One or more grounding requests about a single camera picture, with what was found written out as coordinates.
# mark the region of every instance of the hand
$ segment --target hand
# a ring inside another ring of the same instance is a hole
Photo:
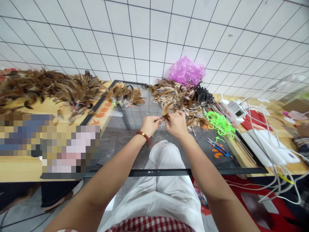
[[[309,123],[302,122],[296,128],[300,136],[309,137]]]
[[[141,132],[144,132],[149,138],[161,125],[162,119],[159,116],[147,116],[143,119]]]
[[[168,132],[180,139],[189,135],[186,123],[186,114],[183,111],[170,113],[170,121],[165,119],[165,126]]]

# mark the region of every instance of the pixelated area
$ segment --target pixelated area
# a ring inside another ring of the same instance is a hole
[[[0,154],[41,157],[42,179],[81,179],[100,160],[100,127],[54,126],[53,115],[0,115]]]
[[[42,126],[42,178],[81,179],[100,160],[99,126]]]
[[[41,127],[50,125],[53,125],[53,115],[1,114],[0,155],[41,156]]]

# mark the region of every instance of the pink plastic bag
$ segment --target pink plastic bag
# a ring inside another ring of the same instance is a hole
[[[205,75],[206,70],[203,65],[196,64],[185,56],[170,67],[168,79],[174,80],[186,87],[189,85],[197,86]]]

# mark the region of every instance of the red checkered fabric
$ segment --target red checkered fabric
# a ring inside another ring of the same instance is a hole
[[[168,217],[134,217],[112,226],[105,232],[195,232],[187,224]]]

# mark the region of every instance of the glass tabletop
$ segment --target glass tabletop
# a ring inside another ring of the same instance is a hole
[[[131,84],[134,88],[141,87],[141,84]],[[98,164],[93,168],[92,172],[98,171],[105,165],[117,152],[119,152],[129,141],[136,135],[142,126],[142,120],[146,116],[158,115],[162,116],[162,108],[151,100],[151,96],[146,89],[142,88],[142,97],[145,98],[145,104],[137,107],[121,108],[117,106],[108,116],[109,119],[104,126],[104,131],[101,137],[102,155]],[[206,138],[216,141],[219,135],[215,130],[209,128],[194,128],[194,134],[190,132],[195,138],[198,145],[204,151],[205,155],[212,161],[215,167],[222,174],[245,174],[252,173],[247,167],[242,167],[235,157],[235,151],[230,149],[227,142],[218,140],[218,145],[229,153],[229,156],[224,156],[217,149],[213,148]],[[130,176],[144,176],[148,175],[149,171],[145,170],[148,161],[149,153],[152,147],[162,140],[167,140],[175,144],[181,154],[186,169],[161,169],[157,174],[150,175],[188,175],[191,174],[190,164],[182,148],[180,142],[166,130],[164,122],[159,129],[150,138],[150,142],[146,143],[140,150],[134,164]]]

